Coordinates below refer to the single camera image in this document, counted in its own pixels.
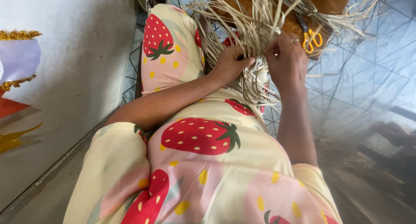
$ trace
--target wooden board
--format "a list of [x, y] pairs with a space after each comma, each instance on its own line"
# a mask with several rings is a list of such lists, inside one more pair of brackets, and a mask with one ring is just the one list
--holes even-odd
[[[224, 0], [225, 2], [227, 2], [228, 4], [230, 4], [233, 8], [236, 8], [238, 10], [239, 7], [237, 5], [237, 3], [234, 0]], [[251, 0], [238, 0], [239, 3], [248, 11], [251, 13], [251, 9], [252, 9], [252, 1]], [[349, 0], [311, 0], [316, 9], [321, 12], [321, 13], [325, 13], [325, 14], [342, 14], [342, 12], [345, 9], [345, 6], [347, 5]], [[286, 11], [289, 7], [286, 5], [282, 5], [282, 11]], [[225, 11], [220, 11], [218, 9], [215, 9], [216, 13], [219, 14], [220, 16], [226, 16], [231, 18], [231, 15], [228, 14]], [[306, 22], [306, 24], [309, 26], [310, 29], [312, 29], [313, 31], [315, 31], [318, 28], [318, 24], [316, 22], [314, 22], [312, 20], [312, 18], [307, 17], [304, 15], [304, 20]], [[298, 21], [298, 19], [296, 18], [295, 12], [292, 10], [288, 16], [286, 17], [285, 21], [284, 21], [284, 25], [282, 27], [282, 30], [285, 31], [286, 33], [293, 33], [295, 34], [301, 41], [303, 41], [303, 30], [302, 27]], [[318, 50], [318, 49], [322, 49], [324, 48], [324, 45], [327, 44], [328, 39], [331, 35], [331, 29], [330, 28], [325, 28], [322, 29], [320, 31], [320, 34], [322, 35], [322, 46], [317, 48], [314, 46], [314, 50]], [[315, 53], [312, 52], [311, 54], [308, 54], [308, 56], [313, 59], [313, 60], [318, 60], [320, 57], [320, 53]]]

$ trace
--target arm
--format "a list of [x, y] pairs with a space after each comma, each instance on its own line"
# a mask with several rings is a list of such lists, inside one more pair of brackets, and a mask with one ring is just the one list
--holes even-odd
[[280, 34], [265, 51], [271, 78], [282, 100], [278, 141], [292, 164], [318, 166], [305, 87], [308, 58], [299, 41], [292, 42], [292, 38]]
[[135, 99], [117, 110], [105, 125], [131, 122], [145, 132], [152, 130], [181, 109], [230, 83], [244, 68], [254, 63], [253, 57], [238, 61], [242, 54], [239, 46], [226, 48], [208, 75]]

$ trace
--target hand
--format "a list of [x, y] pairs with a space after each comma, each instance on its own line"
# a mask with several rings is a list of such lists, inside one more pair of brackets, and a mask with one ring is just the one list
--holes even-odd
[[281, 33], [264, 51], [270, 76], [282, 99], [306, 92], [305, 77], [309, 60], [300, 42], [292, 42], [295, 38], [295, 35]]
[[221, 52], [217, 63], [208, 75], [221, 82], [222, 86], [231, 83], [245, 68], [252, 65], [255, 61], [253, 57], [240, 60], [239, 58], [243, 55], [240, 46], [227, 47]]

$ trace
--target gold glitter decoration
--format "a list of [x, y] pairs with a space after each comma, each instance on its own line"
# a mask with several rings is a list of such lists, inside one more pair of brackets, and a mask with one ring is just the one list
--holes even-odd
[[7, 34], [5, 31], [0, 31], [0, 40], [19, 40], [19, 39], [33, 39], [36, 36], [42, 35], [38, 31], [31, 31], [26, 33], [25, 31], [10, 32]]
[[4, 82], [3, 84], [0, 85], [0, 90], [3, 90], [3, 91], [8, 92], [8, 91], [10, 91], [10, 88], [12, 86], [14, 86], [14, 87], [20, 87], [20, 84], [21, 83], [24, 83], [26, 81], [29, 81], [30, 82], [34, 78], [36, 78], [36, 74], [34, 74], [30, 78], [23, 78], [21, 80], [16, 80], [16, 81], [11, 81], [11, 82]]

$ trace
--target red strawberry print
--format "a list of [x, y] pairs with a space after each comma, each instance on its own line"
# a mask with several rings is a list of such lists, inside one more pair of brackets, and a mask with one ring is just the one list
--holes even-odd
[[199, 37], [199, 31], [196, 29], [195, 31], [195, 43], [198, 47], [202, 48], [201, 38]]
[[290, 222], [288, 222], [286, 219], [284, 219], [280, 215], [279, 216], [272, 216], [272, 218], [270, 218], [270, 220], [269, 220], [270, 211], [271, 210], [268, 210], [264, 213], [264, 222], [266, 224], [290, 224]]
[[204, 155], [231, 152], [240, 138], [234, 124], [193, 117], [178, 120], [162, 133], [161, 150], [165, 148]]
[[144, 53], [147, 57], [151, 57], [151, 60], [156, 60], [160, 55], [169, 55], [175, 51], [174, 49], [169, 50], [174, 44], [174, 39], [161, 19], [150, 14], [144, 28]]
[[134, 125], [134, 132], [140, 135], [141, 139], [146, 143], [146, 135], [144, 134], [144, 131], [136, 124]]
[[133, 201], [121, 224], [154, 224], [169, 191], [168, 174], [158, 169], [150, 175], [150, 186]]
[[236, 99], [226, 99], [225, 102], [229, 103], [235, 110], [244, 115], [256, 117], [256, 115], [253, 113], [253, 110], [251, 110], [247, 104], [240, 103]]
[[260, 111], [260, 113], [264, 113], [264, 108], [265, 108], [265, 106], [264, 105], [262, 105], [262, 106], [257, 106], [257, 109]]
[[[237, 37], [239, 38], [240, 35], [238, 34], [238, 31], [235, 32]], [[232, 43], [235, 45], [236, 44], [236, 40], [234, 38], [231, 38]], [[226, 38], [223, 42], [224, 45], [226, 46], [231, 46], [231, 42], [230, 42], [230, 37]]]
[[328, 217], [326, 214], [325, 217], [327, 219], [328, 224], [338, 224], [334, 219]]

